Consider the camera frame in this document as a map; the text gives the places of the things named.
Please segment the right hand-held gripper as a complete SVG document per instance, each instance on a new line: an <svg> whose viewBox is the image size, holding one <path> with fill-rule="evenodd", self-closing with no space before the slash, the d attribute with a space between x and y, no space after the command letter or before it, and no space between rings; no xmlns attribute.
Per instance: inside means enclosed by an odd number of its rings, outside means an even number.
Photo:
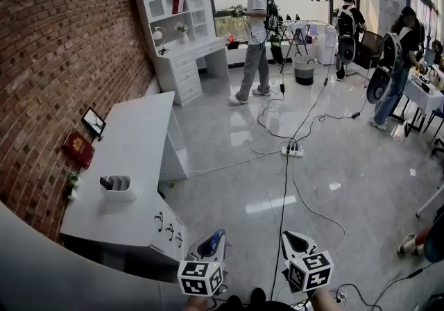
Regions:
<svg viewBox="0 0 444 311"><path fill-rule="evenodd" d="M330 253L312 238L301 233L284 231L281 236L285 259L283 275L298 291L311 292L330 283L334 264Z"/></svg>

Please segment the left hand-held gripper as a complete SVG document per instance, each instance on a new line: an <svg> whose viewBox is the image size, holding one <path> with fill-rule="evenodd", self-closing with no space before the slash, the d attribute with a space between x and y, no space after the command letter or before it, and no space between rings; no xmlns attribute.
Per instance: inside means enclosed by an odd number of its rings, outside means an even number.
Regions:
<svg viewBox="0 0 444 311"><path fill-rule="evenodd" d="M225 233L220 233L217 240L216 254L206 258L207 242L197 241L188 251L187 257L180 261L177 279L184 295L218 296L224 293Z"/></svg>

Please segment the white desk organizer tray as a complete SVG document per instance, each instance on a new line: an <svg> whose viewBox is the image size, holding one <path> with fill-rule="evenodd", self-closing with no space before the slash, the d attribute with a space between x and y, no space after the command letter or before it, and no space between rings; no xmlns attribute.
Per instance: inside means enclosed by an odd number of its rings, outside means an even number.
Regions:
<svg viewBox="0 0 444 311"><path fill-rule="evenodd" d="M106 190L101 186L101 192L103 196L112 202L131 202L134 201L137 197L134 195L134 192L131 190L131 179L129 176L102 176L109 181L113 181L112 190Z"/></svg>

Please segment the person's left forearm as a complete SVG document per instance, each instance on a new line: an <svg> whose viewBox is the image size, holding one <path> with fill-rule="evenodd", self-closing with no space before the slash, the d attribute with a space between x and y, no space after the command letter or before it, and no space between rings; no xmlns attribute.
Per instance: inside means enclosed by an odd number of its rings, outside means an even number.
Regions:
<svg viewBox="0 0 444 311"><path fill-rule="evenodd" d="M207 311L207 306L207 297L190 296L182 311Z"/></svg>

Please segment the person's right forearm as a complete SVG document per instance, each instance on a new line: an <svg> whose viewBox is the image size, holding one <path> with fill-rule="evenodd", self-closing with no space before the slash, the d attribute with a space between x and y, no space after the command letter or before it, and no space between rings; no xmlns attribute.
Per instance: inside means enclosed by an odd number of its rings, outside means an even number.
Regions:
<svg viewBox="0 0 444 311"><path fill-rule="evenodd" d="M344 311L325 288L317 289L311 297L313 311Z"/></svg>

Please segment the person's left black shoe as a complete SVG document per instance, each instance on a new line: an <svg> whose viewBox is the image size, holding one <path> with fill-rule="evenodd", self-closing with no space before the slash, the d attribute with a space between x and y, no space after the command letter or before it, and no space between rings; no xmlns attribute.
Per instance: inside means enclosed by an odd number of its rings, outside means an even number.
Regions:
<svg viewBox="0 0 444 311"><path fill-rule="evenodd" d="M235 295L230 296L225 303L225 311L244 311L241 299Z"/></svg>

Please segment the person's black shoe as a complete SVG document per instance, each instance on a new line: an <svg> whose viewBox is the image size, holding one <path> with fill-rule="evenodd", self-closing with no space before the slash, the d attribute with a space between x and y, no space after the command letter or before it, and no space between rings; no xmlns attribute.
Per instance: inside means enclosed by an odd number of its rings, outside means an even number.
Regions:
<svg viewBox="0 0 444 311"><path fill-rule="evenodd" d="M266 294L260 287L256 287L250 295L250 307L256 307L266 302Z"/></svg>
<svg viewBox="0 0 444 311"><path fill-rule="evenodd" d="M225 303L225 311L244 311L241 299L235 295L230 296Z"/></svg>

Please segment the person's right black shoe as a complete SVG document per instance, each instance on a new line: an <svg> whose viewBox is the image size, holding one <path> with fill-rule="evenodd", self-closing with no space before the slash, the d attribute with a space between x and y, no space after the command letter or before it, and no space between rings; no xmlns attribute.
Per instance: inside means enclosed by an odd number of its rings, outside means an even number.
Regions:
<svg viewBox="0 0 444 311"><path fill-rule="evenodd" d="M260 287L256 287L250 295L250 307L256 307L266 302L266 294Z"/></svg>

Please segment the person's black trousers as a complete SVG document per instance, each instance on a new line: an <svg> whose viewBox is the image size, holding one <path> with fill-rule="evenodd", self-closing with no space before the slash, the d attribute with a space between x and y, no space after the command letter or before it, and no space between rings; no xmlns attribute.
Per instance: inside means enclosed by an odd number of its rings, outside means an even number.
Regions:
<svg viewBox="0 0 444 311"><path fill-rule="evenodd" d="M220 304L215 311L225 311L225 303ZM278 301L266 301L256 307L244 306L244 311L297 311L290 305Z"/></svg>

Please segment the white power strip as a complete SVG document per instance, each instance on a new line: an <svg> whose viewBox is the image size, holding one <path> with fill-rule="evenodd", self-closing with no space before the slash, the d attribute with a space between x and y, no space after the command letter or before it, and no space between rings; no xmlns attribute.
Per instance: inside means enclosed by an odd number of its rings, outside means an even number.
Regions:
<svg viewBox="0 0 444 311"><path fill-rule="evenodd" d="M300 145L290 147L284 146L282 147L281 154L283 156L302 158L304 156L304 149Z"/></svg>

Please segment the white desk with drawers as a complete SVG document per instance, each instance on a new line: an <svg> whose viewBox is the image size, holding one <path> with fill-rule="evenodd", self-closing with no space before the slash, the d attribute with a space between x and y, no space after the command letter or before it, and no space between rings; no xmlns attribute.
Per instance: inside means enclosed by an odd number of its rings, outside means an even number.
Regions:
<svg viewBox="0 0 444 311"><path fill-rule="evenodd" d="M187 229L158 192L159 183L187 177L187 149L173 112L173 92L114 105L94 157L80 173L60 232L117 253L176 264L187 253ZM107 200L102 176L129 176L137 197Z"/></svg>

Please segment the blue chair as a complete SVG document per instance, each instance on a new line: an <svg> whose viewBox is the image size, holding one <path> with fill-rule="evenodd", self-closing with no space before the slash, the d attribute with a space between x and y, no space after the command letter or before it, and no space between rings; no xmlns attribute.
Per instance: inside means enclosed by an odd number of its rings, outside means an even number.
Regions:
<svg viewBox="0 0 444 311"><path fill-rule="evenodd" d="M444 204L437 210L424 244L425 257L430 263L444 260Z"/></svg>

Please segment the grey curved partition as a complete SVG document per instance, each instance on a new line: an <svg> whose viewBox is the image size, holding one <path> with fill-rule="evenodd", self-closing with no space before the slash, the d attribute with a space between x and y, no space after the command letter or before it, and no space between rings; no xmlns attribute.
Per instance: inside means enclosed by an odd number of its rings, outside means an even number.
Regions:
<svg viewBox="0 0 444 311"><path fill-rule="evenodd" d="M182 311L186 302L178 285L88 260L0 202L0 310Z"/></svg>

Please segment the red hardcover book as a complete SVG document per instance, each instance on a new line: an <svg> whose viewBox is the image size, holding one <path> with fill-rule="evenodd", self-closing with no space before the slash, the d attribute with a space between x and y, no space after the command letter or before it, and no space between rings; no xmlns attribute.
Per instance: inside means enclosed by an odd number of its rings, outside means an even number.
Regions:
<svg viewBox="0 0 444 311"><path fill-rule="evenodd" d="M95 148L76 130L70 130L62 144L62 150L83 169L88 169Z"/></svg>

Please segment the striped laundry basket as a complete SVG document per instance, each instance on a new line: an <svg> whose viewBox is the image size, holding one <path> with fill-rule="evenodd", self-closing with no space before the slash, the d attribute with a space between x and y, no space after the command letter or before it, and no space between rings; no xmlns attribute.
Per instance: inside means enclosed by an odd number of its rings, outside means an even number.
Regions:
<svg viewBox="0 0 444 311"><path fill-rule="evenodd" d="M292 58L295 80L298 84L308 86L314 82L316 58L311 55L297 53Z"/></svg>

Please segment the white bookshelf desk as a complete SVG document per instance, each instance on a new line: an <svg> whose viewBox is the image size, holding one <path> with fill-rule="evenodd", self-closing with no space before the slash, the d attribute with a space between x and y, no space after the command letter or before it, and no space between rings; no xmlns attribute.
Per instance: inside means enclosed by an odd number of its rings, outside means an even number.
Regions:
<svg viewBox="0 0 444 311"><path fill-rule="evenodd" d="M137 0L137 5L160 88L174 92L175 104L184 106L203 93L199 64L209 75L229 79L225 40L216 36L210 0L185 0L184 11L177 15L172 14L173 0ZM179 42L178 22L189 27L187 44ZM163 56L153 41L156 26L166 29Z"/></svg>

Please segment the table with white cloth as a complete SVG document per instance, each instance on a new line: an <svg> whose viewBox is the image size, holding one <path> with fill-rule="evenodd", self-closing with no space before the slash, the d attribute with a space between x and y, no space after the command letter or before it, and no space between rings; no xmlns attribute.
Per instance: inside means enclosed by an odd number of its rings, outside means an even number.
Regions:
<svg viewBox="0 0 444 311"><path fill-rule="evenodd" d="M398 104L403 98L408 103L416 106L412 119L405 118L404 111L398 115L395 113ZM398 96L389 117L403 124L404 136L408 137L413 131L421 132L427 116L443 104L444 95L432 84L426 84L424 80L418 77L416 71L411 69L407 76L407 83L402 93Z"/></svg>

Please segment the black mesh chair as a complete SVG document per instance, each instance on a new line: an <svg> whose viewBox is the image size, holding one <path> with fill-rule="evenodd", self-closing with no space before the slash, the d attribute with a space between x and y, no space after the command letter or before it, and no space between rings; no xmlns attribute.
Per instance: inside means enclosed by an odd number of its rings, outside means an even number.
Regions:
<svg viewBox="0 0 444 311"><path fill-rule="evenodd" d="M381 49L383 37L371 31L364 31L362 39L357 47L354 63L370 69L377 66L377 60Z"/></svg>

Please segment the folding drying rack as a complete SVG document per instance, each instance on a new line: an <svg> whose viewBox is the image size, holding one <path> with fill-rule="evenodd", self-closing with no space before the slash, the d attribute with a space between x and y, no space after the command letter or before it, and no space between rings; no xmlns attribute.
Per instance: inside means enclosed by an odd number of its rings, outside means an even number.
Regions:
<svg viewBox="0 0 444 311"><path fill-rule="evenodd" d="M297 54L308 55L307 36L309 35L311 24L307 21L284 20L279 22L277 35L280 39L280 48L282 62L280 64L280 73L284 71L284 66L289 59L291 50L296 48Z"/></svg>

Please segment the white flower vase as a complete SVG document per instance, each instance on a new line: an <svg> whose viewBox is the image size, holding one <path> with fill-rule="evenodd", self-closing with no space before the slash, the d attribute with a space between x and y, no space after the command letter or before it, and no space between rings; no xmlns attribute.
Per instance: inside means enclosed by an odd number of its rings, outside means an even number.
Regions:
<svg viewBox="0 0 444 311"><path fill-rule="evenodd" d="M183 24L182 22L178 22L176 24L175 30L179 33L179 42L182 44L187 44L189 42L188 37L188 30L189 27L186 24Z"/></svg>

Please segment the white desk lamp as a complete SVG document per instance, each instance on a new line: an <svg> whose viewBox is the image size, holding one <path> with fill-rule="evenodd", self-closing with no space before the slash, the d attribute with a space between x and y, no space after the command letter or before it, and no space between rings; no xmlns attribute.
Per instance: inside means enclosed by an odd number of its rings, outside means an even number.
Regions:
<svg viewBox="0 0 444 311"><path fill-rule="evenodd" d="M153 35L153 41L156 44L158 44L157 53L163 56L167 52L167 49L164 48L164 43L166 39L166 29L161 26L156 26L154 28L152 35Z"/></svg>

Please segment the black picture frame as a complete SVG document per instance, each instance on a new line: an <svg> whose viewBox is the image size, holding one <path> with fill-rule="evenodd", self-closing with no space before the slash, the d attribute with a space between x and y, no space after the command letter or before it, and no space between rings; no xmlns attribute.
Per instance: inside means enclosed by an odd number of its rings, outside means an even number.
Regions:
<svg viewBox="0 0 444 311"><path fill-rule="evenodd" d="M90 132L96 136L102 136L106 122L99 117L93 108L89 107L82 116L82 122L88 127Z"/></svg>

